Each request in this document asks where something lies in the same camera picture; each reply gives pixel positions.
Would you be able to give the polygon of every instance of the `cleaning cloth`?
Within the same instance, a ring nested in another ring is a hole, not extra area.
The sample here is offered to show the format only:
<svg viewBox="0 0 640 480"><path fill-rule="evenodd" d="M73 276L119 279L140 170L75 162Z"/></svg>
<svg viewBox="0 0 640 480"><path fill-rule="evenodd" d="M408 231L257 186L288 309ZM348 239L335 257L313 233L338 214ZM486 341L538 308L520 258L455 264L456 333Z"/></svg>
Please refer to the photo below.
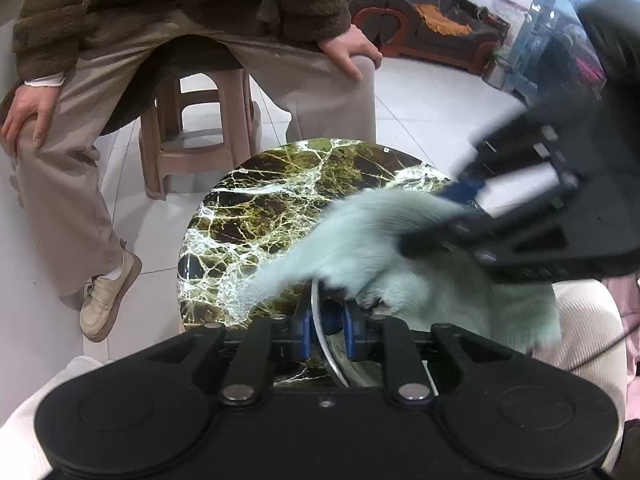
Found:
<svg viewBox="0 0 640 480"><path fill-rule="evenodd" d="M305 238L258 269L241 302L255 304L315 278L343 289L363 308L403 319L412 330L453 323L522 352L558 340L551 284L497 284L455 248L418 259L399 253L401 234L465 212L472 210L405 189L365 190L335 202Z"/></svg>

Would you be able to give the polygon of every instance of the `brown fuzzy jacket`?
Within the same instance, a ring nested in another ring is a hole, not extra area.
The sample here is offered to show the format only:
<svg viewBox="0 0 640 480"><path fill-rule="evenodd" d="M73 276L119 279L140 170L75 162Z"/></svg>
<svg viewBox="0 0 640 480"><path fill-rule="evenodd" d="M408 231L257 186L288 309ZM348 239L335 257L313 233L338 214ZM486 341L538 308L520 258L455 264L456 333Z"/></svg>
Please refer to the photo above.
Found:
<svg viewBox="0 0 640 480"><path fill-rule="evenodd" d="M180 8L212 30L315 42L350 26L348 0L24 0L14 27L18 74L72 69L86 48L126 38Z"/></svg>

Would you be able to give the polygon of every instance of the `round table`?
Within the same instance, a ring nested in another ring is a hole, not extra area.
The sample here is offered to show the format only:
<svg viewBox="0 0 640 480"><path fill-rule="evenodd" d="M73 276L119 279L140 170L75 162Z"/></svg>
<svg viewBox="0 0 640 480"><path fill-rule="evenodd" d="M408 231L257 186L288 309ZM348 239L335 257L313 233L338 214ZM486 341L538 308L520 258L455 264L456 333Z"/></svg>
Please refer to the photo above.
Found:
<svg viewBox="0 0 640 480"><path fill-rule="evenodd" d="M365 188L436 192L449 184L414 156L359 140L302 140L253 156L211 190L184 235L178 298L185 327L247 326L255 317L292 314L299 288L251 309L238 306L236 291L261 263L304 237L331 201Z"/></svg>

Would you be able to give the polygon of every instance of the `brown leather sofa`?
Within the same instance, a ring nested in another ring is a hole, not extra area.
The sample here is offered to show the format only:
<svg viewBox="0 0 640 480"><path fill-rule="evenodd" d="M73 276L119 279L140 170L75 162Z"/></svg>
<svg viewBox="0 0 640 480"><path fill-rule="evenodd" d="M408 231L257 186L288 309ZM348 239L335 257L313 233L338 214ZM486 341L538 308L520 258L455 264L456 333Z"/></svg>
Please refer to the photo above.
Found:
<svg viewBox="0 0 640 480"><path fill-rule="evenodd" d="M415 4L436 5L443 16L469 25L472 31L466 36L434 32ZM351 0L350 10L353 23L384 56L428 59L459 66L476 75L482 73L509 27L466 0Z"/></svg>

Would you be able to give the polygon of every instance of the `metal ring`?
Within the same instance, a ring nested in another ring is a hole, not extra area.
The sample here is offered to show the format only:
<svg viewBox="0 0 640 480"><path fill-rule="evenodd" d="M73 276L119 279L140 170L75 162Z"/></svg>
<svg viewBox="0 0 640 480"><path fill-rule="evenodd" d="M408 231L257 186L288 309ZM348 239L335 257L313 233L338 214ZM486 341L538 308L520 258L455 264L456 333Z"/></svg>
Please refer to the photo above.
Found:
<svg viewBox="0 0 640 480"><path fill-rule="evenodd" d="M334 372L335 376L342 383L342 386L345 388L349 387L349 382L344 377L342 370L338 367L338 363L335 360L334 354L332 353L329 345L326 341L326 335L324 334L324 330L322 329L322 319L320 317L320 295L318 294L318 281L311 281L311 316L314 322L314 328L316 329L316 335L318 336L318 341L320 342L320 348L324 353L324 357L326 358L331 370Z"/></svg>

